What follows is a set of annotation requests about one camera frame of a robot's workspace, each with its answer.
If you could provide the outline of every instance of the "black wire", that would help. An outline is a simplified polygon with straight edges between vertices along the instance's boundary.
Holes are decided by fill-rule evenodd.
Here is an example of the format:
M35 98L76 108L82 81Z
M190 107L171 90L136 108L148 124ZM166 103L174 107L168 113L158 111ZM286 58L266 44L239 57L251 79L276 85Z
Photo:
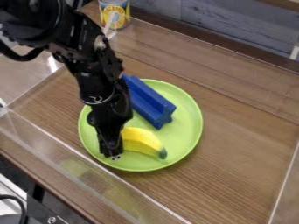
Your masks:
M24 208L23 201L13 195L8 195L8 194L0 194L0 200L15 200L17 202L17 204L20 205L20 208L21 208L21 218L20 218L19 224L24 224L25 208Z
M4 56L11 60L21 62L33 60L40 55L42 52L43 52L42 48L35 48L24 56L21 56L7 46L4 41L0 39L0 53L3 53Z

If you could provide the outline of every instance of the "can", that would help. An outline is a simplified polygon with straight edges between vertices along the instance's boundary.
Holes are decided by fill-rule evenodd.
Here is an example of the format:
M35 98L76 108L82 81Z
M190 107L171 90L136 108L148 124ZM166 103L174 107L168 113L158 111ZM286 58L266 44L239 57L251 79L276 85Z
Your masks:
M127 27L131 22L130 0L98 0L98 2L102 26L107 25L110 15L115 12L110 28L122 29Z

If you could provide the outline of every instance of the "yellow banana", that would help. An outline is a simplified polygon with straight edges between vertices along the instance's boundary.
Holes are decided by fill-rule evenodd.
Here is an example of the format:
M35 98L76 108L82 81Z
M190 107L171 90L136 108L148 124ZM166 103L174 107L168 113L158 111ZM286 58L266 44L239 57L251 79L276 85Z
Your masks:
M167 150L163 143L150 130L124 127L122 137L126 151L138 151L162 159L167 158Z

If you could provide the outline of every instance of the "green plate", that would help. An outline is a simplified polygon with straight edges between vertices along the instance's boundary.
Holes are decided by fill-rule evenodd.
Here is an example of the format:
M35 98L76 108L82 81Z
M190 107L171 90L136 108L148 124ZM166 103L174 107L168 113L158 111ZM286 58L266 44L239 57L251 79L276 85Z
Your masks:
M202 111L191 96L180 88L163 81L143 81L176 106L172 122L158 130L135 112L134 119L128 121L126 126L151 130L156 134L168 152L167 159L151 157L134 151L124 151L119 160L106 158L99 153L96 131L87 123L90 106L83 108L79 116L79 137L88 153L106 165L131 172L150 172L180 161L199 142L203 128Z

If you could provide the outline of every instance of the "blue foam block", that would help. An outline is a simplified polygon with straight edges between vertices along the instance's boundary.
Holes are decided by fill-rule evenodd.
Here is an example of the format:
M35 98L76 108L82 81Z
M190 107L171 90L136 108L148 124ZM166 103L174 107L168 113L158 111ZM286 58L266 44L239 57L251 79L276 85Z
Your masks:
M130 89L136 113L160 129L172 121L175 105L136 76L123 75L123 79Z

